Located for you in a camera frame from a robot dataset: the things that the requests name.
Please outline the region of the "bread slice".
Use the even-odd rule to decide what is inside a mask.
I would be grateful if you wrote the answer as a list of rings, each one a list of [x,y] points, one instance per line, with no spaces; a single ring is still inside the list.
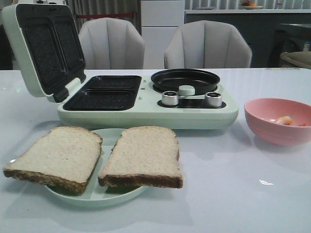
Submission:
[[[175,132],[159,126],[124,130],[98,175],[98,183],[100,186],[182,188]]]
[[[56,127],[3,168],[7,178],[63,188],[86,190],[100,158],[103,139],[81,127]]]

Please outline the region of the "mint green sandwich maker lid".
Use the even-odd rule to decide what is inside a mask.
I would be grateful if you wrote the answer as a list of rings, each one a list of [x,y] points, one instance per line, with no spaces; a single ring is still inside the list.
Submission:
[[[85,59],[68,6],[19,3],[4,7],[1,17],[31,95],[63,102],[71,81],[85,81]]]

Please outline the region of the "shrimp in bowl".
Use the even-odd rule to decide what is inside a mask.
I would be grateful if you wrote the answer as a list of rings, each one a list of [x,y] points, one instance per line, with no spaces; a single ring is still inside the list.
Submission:
[[[276,124],[281,124],[281,125],[291,125],[293,120],[291,119],[290,116],[283,116],[278,118],[275,123]]]

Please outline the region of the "left silver control knob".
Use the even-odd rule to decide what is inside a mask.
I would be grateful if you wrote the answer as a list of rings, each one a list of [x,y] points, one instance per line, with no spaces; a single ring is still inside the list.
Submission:
[[[161,103],[166,106],[176,106],[179,104],[179,95],[175,91],[164,91],[161,97]]]

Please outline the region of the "silver control knob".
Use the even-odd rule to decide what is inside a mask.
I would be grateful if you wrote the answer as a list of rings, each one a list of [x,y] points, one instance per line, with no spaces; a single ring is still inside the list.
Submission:
[[[166,106],[176,106],[179,104],[179,95],[175,91],[164,91],[161,97],[161,103]]]
[[[222,106],[222,95],[217,92],[205,93],[205,104],[210,107],[221,107]]]

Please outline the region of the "mint green sandwich maker base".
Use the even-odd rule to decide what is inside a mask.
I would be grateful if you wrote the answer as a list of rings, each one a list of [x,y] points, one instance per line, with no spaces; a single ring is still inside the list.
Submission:
[[[222,105],[210,107],[204,95],[180,97],[177,106],[161,103],[147,74],[111,73],[92,75],[69,88],[58,106],[66,125],[88,129],[161,126],[170,129],[223,129],[236,120],[238,104],[219,84]]]

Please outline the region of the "right silver control knob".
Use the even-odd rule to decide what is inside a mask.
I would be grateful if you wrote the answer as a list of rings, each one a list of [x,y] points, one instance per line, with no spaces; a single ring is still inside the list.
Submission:
[[[205,93],[205,104],[210,107],[221,107],[222,106],[222,95],[217,92]]]

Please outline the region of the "left grey upholstered chair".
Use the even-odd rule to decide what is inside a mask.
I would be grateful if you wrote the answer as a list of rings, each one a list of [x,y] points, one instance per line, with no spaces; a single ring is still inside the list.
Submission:
[[[144,41],[127,20],[87,21],[81,27],[79,39],[86,69],[143,69]]]

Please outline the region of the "grey upholstered chair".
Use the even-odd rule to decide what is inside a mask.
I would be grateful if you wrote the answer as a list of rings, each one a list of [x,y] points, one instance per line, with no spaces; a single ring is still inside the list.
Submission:
[[[144,41],[127,20],[87,21],[81,27],[79,39],[86,69],[143,69]]]
[[[235,26],[207,20],[177,27],[164,52],[166,69],[249,68],[251,61],[251,48]]]

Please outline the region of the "white refrigerator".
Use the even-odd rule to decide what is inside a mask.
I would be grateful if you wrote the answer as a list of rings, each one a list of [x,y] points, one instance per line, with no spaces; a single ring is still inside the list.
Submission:
[[[164,52],[175,29],[184,23],[184,0],[142,0],[141,35],[145,42],[144,68],[164,68]]]

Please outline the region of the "mint green round plate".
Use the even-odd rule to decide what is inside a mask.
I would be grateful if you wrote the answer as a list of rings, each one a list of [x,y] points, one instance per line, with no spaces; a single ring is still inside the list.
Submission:
[[[98,174],[101,171],[103,165],[108,161],[110,154],[117,140],[121,137],[121,133],[124,129],[99,129],[93,132],[100,135],[103,138],[102,152],[100,158],[95,166],[90,181],[83,194],[77,195],[73,192],[67,191],[63,188],[46,186],[50,193],[54,194],[60,200],[67,202],[71,205],[81,207],[104,207],[120,204],[131,200],[141,193],[143,193],[148,187],[110,187],[100,186],[98,183]]]

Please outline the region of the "pink bowl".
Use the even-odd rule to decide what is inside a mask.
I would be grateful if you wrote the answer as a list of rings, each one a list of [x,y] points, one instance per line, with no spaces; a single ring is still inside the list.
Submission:
[[[250,130],[260,138],[277,145],[296,146],[311,141],[311,106],[294,100],[259,98],[244,105]],[[291,125],[275,121],[290,116]]]

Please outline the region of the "grey curtain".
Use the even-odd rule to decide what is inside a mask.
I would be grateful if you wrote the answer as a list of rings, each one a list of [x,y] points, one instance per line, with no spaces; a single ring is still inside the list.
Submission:
[[[138,32],[141,32],[139,0],[67,0],[66,4],[70,7],[74,15],[78,31],[85,22],[95,18],[77,18],[76,15],[120,14],[135,12],[134,17],[118,18],[130,21]]]

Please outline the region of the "dark kitchen counter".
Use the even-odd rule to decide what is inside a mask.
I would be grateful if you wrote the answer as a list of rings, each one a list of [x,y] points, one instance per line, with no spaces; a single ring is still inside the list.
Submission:
[[[251,67],[279,67],[280,54],[310,48],[311,11],[287,10],[187,10],[185,22],[200,20],[234,25],[252,50]]]

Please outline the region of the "beige sofa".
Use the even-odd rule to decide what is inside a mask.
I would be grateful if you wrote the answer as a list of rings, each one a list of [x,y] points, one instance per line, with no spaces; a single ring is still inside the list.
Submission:
[[[283,52],[280,58],[300,68],[311,68],[311,51]]]

